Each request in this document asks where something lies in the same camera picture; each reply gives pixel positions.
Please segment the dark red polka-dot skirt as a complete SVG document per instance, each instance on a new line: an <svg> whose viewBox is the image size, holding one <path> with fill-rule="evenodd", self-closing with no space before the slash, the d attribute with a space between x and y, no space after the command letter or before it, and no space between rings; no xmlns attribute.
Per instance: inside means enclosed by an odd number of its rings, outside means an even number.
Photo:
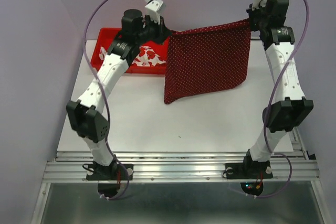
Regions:
<svg viewBox="0 0 336 224"><path fill-rule="evenodd" d="M164 103L233 89L247 78L248 19L174 31L167 49Z"/></svg>

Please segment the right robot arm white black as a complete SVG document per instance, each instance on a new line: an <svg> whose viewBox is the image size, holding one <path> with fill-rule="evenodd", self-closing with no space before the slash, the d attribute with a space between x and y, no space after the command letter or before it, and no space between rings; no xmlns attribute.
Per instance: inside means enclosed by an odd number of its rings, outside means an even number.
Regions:
<svg viewBox="0 0 336 224"><path fill-rule="evenodd" d="M262 114L262 131L241 165L248 177L270 171L269 161L278 143L313 109L313 101L306 98L299 83L293 29L285 26L288 7L289 0L254 0L247 10L252 31L260 32L274 82Z"/></svg>

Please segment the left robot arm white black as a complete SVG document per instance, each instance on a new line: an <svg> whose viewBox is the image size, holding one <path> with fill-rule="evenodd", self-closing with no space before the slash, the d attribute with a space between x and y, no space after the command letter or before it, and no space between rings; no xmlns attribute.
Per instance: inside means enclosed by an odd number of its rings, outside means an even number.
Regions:
<svg viewBox="0 0 336 224"><path fill-rule="evenodd" d="M117 162L107 137L110 130L110 116L103 116L109 110L107 98L120 77L130 68L140 47L147 42L162 44L171 35L158 11L146 15L138 9L128 9L121 19L121 29L116 34L104 61L85 92L66 105L71 128L86 142L93 156L88 170L99 173L106 179L117 172Z"/></svg>

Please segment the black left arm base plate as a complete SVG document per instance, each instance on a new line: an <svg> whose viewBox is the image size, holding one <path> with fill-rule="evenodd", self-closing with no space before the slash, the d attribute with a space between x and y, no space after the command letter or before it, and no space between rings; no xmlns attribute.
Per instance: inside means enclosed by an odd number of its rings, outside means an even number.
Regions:
<svg viewBox="0 0 336 224"><path fill-rule="evenodd" d="M110 166L102 166L96 162L83 164L82 168L87 172L86 180L88 181L127 181L133 179L133 164L124 164L124 170L120 164L113 162Z"/></svg>

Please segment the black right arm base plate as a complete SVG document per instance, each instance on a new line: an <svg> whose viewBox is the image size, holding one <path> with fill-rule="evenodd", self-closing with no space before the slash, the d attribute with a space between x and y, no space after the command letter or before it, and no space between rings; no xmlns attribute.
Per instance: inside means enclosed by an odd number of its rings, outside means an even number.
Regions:
<svg viewBox="0 0 336 224"><path fill-rule="evenodd" d="M272 179L273 173L270 162L252 162L250 165L245 163L226 163L223 177L227 179Z"/></svg>

